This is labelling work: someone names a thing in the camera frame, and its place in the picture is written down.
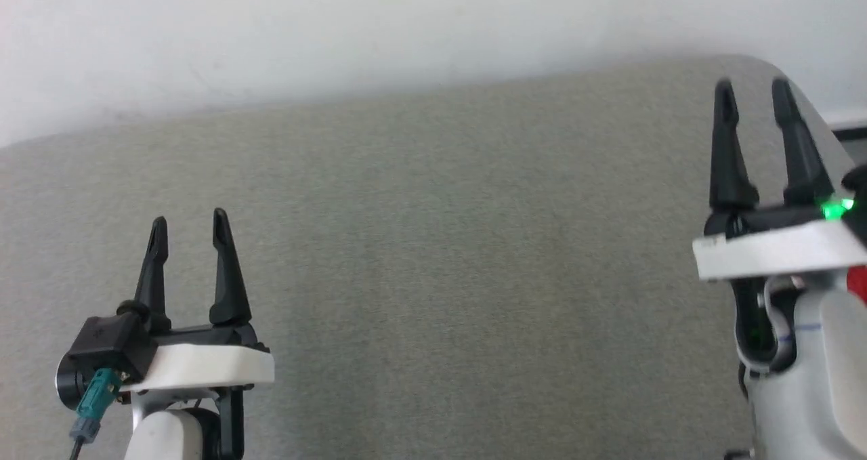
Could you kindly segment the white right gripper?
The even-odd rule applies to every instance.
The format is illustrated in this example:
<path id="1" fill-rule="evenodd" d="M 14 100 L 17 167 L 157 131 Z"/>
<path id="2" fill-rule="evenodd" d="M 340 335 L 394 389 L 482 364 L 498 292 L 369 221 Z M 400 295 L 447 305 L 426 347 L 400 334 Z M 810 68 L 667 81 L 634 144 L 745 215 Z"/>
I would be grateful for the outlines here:
<path id="1" fill-rule="evenodd" d="M 787 185 L 784 203 L 813 206 L 835 188 L 786 78 L 771 84 L 772 108 L 781 130 Z M 749 180 L 737 134 L 740 115 L 733 85 L 719 79 L 713 100 L 709 206 L 713 211 L 749 209 L 759 203 Z M 789 228 L 692 242 L 703 281 L 832 272 L 867 266 L 867 207 L 854 206 L 839 219 L 820 218 Z"/>

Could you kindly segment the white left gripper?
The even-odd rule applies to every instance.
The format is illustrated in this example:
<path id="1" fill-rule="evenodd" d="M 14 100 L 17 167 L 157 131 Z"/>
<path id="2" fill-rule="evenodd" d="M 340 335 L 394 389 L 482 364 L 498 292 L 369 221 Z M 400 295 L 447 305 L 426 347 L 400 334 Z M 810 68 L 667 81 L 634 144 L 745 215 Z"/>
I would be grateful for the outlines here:
<path id="1" fill-rule="evenodd" d="M 121 391 L 183 391 L 251 387 L 272 383 L 275 360 L 250 324 L 252 313 L 226 210 L 213 211 L 213 246 L 217 251 L 215 299 L 210 322 L 171 329 L 165 314 L 164 265 L 169 256 L 167 220 L 152 223 L 148 248 L 133 301 L 148 310 L 151 339 L 157 349 L 142 380 Z"/>

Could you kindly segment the red garment with white trim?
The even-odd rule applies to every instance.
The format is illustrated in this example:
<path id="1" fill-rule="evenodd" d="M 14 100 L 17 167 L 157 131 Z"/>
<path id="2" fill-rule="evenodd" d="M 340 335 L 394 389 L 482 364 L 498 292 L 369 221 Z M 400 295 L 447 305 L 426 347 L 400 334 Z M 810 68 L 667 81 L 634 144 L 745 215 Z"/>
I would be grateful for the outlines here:
<path id="1" fill-rule="evenodd" d="M 849 268 L 846 285 L 849 293 L 857 296 L 867 306 L 867 265 Z"/>

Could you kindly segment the white baseboard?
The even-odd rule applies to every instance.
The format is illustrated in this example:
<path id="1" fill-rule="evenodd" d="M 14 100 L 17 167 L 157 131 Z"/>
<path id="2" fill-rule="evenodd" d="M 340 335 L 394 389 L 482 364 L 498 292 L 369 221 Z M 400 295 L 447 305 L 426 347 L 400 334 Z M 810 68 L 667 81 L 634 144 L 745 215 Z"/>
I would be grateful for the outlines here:
<path id="1" fill-rule="evenodd" d="M 820 115 L 833 132 L 867 129 L 867 108 L 822 110 Z"/>

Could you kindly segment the grey fabric sofa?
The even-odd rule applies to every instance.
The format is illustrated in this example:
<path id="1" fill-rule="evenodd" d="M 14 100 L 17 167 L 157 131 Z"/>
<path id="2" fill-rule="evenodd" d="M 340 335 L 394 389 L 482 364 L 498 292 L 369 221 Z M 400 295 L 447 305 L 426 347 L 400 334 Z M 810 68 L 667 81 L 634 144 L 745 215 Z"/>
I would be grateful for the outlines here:
<path id="1" fill-rule="evenodd" d="M 139 121 L 0 149 L 0 460 L 65 460 L 57 361 L 131 297 L 207 320 L 226 208 L 276 383 L 245 460 L 720 460 L 746 444 L 733 297 L 696 276 L 713 87 L 763 203 L 771 81 L 747 56 Z"/>

